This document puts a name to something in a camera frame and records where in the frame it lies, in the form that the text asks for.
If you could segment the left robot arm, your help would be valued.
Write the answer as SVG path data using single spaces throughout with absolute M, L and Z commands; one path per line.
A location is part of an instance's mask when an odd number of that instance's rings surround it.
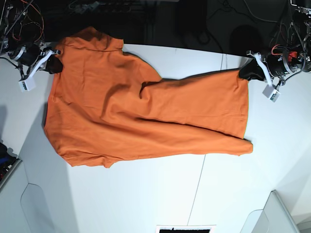
M 249 50 L 250 58 L 239 71 L 245 80 L 266 82 L 275 89 L 292 77 L 311 71 L 311 2 L 288 0 L 269 46 Z

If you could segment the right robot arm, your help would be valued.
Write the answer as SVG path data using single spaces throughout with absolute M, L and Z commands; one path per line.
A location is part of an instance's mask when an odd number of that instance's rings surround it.
M 43 15 L 33 0 L 0 2 L 0 58 L 19 70 L 22 81 L 37 71 L 63 70 L 57 57 L 61 52 L 46 45 L 44 29 Z

